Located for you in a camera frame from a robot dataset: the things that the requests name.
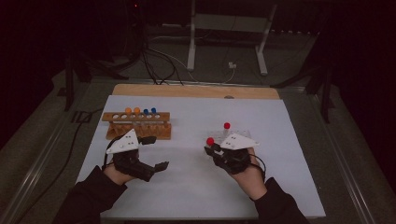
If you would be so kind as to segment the black stand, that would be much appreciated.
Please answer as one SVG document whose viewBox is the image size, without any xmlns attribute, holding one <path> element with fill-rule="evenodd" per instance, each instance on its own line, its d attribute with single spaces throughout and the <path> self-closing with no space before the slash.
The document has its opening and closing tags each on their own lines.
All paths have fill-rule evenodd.
<svg viewBox="0 0 396 224">
<path fill-rule="evenodd" d="M 331 105 L 332 62 L 328 56 L 329 37 L 324 31 L 317 35 L 317 39 L 307 54 L 300 71 L 282 82 L 271 85 L 271 88 L 282 89 L 298 80 L 309 78 L 304 87 L 308 95 L 315 95 L 321 91 L 320 115 L 326 123 L 330 122 L 329 108 Z"/>
<path fill-rule="evenodd" d="M 60 96 L 65 97 L 64 111 L 68 111 L 75 101 L 75 81 L 77 77 L 80 82 L 89 83 L 92 80 L 90 67 L 103 72 L 106 76 L 112 77 L 117 80 L 126 80 L 124 77 L 110 68 L 105 67 L 103 64 L 92 59 L 84 52 L 68 53 L 64 59 L 65 65 L 65 87 L 61 88 L 58 92 Z"/>
</svg>

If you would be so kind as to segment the white table sheet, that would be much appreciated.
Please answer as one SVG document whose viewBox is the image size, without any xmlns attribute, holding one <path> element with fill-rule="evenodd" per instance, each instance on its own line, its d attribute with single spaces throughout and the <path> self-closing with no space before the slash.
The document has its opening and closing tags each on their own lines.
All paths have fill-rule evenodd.
<svg viewBox="0 0 396 224">
<path fill-rule="evenodd" d="M 255 153 L 266 165 L 267 176 L 298 204 L 306 217 L 324 217 L 301 146 L 281 100 L 215 99 L 189 97 L 108 97 L 107 112 L 127 106 L 156 108 L 171 116 L 168 140 L 139 149 L 141 161 L 168 168 L 149 182 L 134 180 L 102 216 L 111 219 L 251 219 L 253 201 L 225 171 L 205 154 L 212 131 L 230 123 L 234 131 L 248 131 L 258 141 Z"/>
</svg>

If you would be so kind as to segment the wooden test tube rack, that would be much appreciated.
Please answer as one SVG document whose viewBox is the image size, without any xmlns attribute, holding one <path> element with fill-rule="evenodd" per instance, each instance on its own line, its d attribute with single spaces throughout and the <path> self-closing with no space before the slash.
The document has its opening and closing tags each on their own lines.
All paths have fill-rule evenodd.
<svg viewBox="0 0 396 224">
<path fill-rule="evenodd" d="M 106 112 L 102 116 L 102 121 L 109 123 L 106 133 L 108 140 L 131 130 L 134 130 L 138 137 L 156 136 L 159 140 L 170 140 L 172 135 L 169 112 Z"/>
</svg>

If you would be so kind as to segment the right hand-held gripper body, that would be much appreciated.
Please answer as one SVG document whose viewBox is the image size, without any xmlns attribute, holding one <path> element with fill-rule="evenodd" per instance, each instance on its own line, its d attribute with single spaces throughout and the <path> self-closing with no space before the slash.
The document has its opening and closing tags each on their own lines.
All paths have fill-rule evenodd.
<svg viewBox="0 0 396 224">
<path fill-rule="evenodd" d="M 244 172 L 251 164 L 248 149 L 260 143 L 239 133 L 231 133 L 219 145 L 220 166 L 227 173 L 236 175 Z"/>
</svg>

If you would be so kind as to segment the metal floor rail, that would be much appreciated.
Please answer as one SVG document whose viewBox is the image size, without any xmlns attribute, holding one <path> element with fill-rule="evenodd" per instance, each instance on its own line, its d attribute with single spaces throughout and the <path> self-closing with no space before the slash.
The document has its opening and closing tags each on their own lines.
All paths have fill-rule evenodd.
<svg viewBox="0 0 396 224">
<path fill-rule="evenodd" d="M 325 132 L 325 135 L 330 142 L 331 153 L 334 158 L 335 164 L 341 177 L 343 178 L 343 181 L 346 185 L 346 190 L 349 194 L 349 198 L 354 204 L 354 207 L 361 220 L 361 224 L 376 224 L 373 214 L 368 208 L 364 197 L 362 196 L 361 188 L 359 187 L 354 175 L 352 174 L 352 171 L 347 164 L 347 160 L 343 151 L 341 150 L 339 143 L 337 142 L 329 125 L 324 121 L 324 118 L 321 116 L 319 98 L 316 95 L 311 94 L 308 94 L 307 97 L 313 107 L 314 113 L 321 128 Z"/>
<path fill-rule="evenodd" d="M 73 103 L 64 111 L 63 98 L 51 93 L 0 152 L 0 196 L 8 197 L 0 209 L 0 224 L 14 224 L 22 213 L 64 127 L 89 88 L 77 84 Z"/>
</svg>

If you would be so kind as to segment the clear plastic test tube rack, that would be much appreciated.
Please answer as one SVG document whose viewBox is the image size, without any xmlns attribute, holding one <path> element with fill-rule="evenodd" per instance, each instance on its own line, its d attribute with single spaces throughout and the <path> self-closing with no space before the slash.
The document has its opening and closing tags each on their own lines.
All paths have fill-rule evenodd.
<svg viewBox="0 0 396 224">
<path fill-rule="evenodd" d="M 220 145 L 230 134 L 237 133 L 243 135 L 245 137 L 250 138 L 250 132 L 248 130 L 219 130 L 219 131 L 210 131 L 207 133 L 208 137 L 212 137 L 214 142 Z"/>
</svg>

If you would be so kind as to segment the person's left hand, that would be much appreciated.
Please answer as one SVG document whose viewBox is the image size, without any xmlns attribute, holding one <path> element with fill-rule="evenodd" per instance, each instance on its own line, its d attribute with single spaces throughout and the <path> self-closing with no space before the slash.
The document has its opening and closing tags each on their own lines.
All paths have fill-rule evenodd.
<svg viewBox="0 0 396 224">
<path fill-rule="evenodd" d="M 104 169 L 104 174 L 119 186 L 122 186 L 131 180 L 134 180 L 133 176 L 118 171 L 113 163 L 106 166 L 106 168 Z"/>
</svg>

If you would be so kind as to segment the person's right hand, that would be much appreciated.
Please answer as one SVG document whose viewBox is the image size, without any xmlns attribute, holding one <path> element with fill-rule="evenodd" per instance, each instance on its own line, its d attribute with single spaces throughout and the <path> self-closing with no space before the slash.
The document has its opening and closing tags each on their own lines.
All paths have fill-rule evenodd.
<svg viewBox="0 0 396 224">
<path fill-rule="evenodd" d="M 232 175 L 232 178 L 251 200 L 256 201 L 267 193 L 267 188 L 262 179 L 262 169 L 256 159 L 254 149 L 250 147 L 247 152 L 250 165 L 244 172 Z"/>
</svg>

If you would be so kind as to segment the white metal stand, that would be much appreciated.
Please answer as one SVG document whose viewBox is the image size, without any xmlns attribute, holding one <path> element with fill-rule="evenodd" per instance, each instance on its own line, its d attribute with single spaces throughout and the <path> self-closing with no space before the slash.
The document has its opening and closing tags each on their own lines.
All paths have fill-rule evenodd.
<svg viewBox="0 0 396 224">
<path fill-rule="evenodd" d="M 191 0 L 191 28 L 190 45 L 187 60 L 187 69 L 194 70 L 195 66 L 195 31 L 197 29 L 216 31 L 236 31 L 261 33 L 262 40 L 255 47 L 256 58 L 262 76 L 268 74 L 266 62 L 264 60 L 263 49 L 271 31 L 272 22 L 276 14 L 277 4 L 272 4 L 269 12 L 263 17 L 231 16 L 218 14 L 204 14 L 196 12 L 196 0 Z"/>
</svg>

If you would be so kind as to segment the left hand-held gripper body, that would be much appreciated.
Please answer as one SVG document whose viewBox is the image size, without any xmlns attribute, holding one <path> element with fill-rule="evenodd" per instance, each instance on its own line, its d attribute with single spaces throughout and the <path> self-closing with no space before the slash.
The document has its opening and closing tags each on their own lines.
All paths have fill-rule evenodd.
<svg viewBox="0 0 396 224">
<path fill-rule="evenodd" d="M 116 169 L 124 174 L 149 182 L 154 168 L 139 160 L 138 136 L 134 129 L 115 137 L 107 146 L 106 154 L 112 155 Z"/>
</svg>

